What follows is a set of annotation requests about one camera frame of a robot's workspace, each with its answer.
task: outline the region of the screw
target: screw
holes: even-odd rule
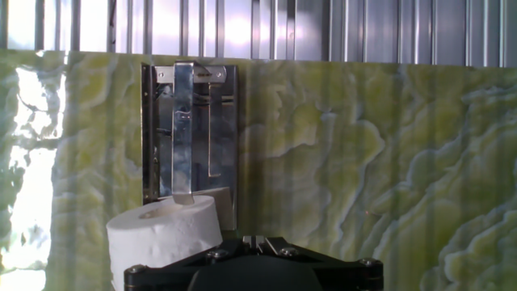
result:
[[[214,258],[214,259],[221,259],[221,258],[226,257],[227,255],[228,255],[228,252],[225,250],[215,250],[215,251],[210,251],[209,253],[207,253],[208,258]]]
[[[377,263],[377,260],[373,259],[373,258],[364,258],[364,259],[360,259],[359,262],[361,264],[365,265],[366,267],[371,267],[372,265]]]
[[[280,254],[288,257],[292,257],[294,255],[298,255],[298,250],[294,247],[285,247],[280,250]]]
[[[128,272],[135,274],[138,272],[143,272],[146,268],[147,268],[146,266],[138,264],[138,265],[130,267],[128,269]]]

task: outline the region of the toilet paper roll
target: toilet paper roll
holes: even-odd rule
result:
[[[136,264],[161,268],[221,244],[213,197],[195,196],[193,205],[173,199],[144,205],[107,225],[113,287],[124,291],[124,270]]]

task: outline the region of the metal bracket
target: metal bracket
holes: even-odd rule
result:
[[[216,199],[222,230],[236,229],[237,67],[142,66],[144,204]]]

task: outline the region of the metal siding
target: metal siding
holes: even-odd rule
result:
[[[365,61],[397,62],[398,0],[366,0]]]
[[[436,65],[465,65],[465,0],[434,0]]]
[[[301,61],[328,61],[329,43],[323,39],[329,34],[324,22],[329,21],[327,0],[298,0],[296,6],[295,58]]]
[[[0,0],[0,4],[0,48],[517,66],[514,0]]]
[[[517,67],[517,1],[502,0],[504,2],[504,21],[502,35],[504,49],[502,50],[502,66]]]

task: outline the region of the green marble wall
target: green marble wall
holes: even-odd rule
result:
[[[109,290],[141,204],[140,63],[0,51],[0,289]],[[239,234],[385,263],[386,290],[517,285],[517,70],[200,60],[241,73]]]

